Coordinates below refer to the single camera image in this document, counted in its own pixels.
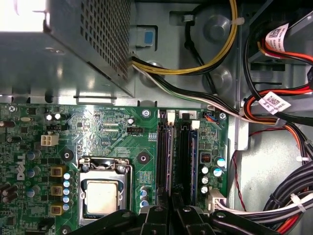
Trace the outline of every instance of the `white power connector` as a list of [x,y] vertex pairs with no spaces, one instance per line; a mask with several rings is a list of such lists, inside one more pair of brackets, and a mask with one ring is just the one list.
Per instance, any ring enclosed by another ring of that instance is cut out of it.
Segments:
[[40,145],[41,146],[55,146],[59,144],[59,135],[42,135]]
[[217,188],[209,190],[207,196],[207,205],[209,213],[213,213],[216,210],[216,200],[219,200],[221,203],[226,205],[227,199],[220,193]]

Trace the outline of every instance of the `cpu socket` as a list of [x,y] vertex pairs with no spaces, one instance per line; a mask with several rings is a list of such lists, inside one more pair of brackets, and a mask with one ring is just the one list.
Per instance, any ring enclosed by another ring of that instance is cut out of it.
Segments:
[[121,209],[130,209],[133,167],[127,159],[81,157],[79,225],[84,226]]

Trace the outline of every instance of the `ventilation holes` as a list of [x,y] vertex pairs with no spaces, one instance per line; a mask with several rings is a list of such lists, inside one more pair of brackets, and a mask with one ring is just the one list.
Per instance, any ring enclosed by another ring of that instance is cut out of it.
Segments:
[[80,34],[124,80],[127,79],[130,13],[131,0],[81,2]]

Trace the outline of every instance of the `dell logo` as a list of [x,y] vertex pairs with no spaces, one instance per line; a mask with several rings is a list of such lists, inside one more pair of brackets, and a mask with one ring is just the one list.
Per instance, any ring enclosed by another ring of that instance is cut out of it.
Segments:
[[18,156],[18,175],[17,175],[17,180],[25,180],[25,154],[22,154],[21,156]]

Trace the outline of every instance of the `ram slot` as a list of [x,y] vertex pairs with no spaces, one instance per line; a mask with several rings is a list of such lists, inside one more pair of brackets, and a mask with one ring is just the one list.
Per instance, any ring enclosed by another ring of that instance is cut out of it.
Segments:
[[171,196],[171,186],[172,186],[172,169],[173,169],[173,146],[174,146],[174,127],[170,125],[167,130],[166,136],[166,190],[169,196]]
[[185,205],[190,205],[190,190],[191,190],[191,170],[190,170],[190,122],[184,121],[181,123],[179,131],[179,147],[177,154],[177,179],[183,187],[182,198]]
[[190,147],[190,160],[191,160],[191,187],[190,197],[191,205],[196,204],[197,191],[198,191],[198,167],[199,167],[199,133],[198,131],[190,132],[191,147]]
[[157,161],[156,161],[156,187],[166,187],[166,140],[167,140],[167,123],[166,111],[159,111],[159,123],[157,126]]

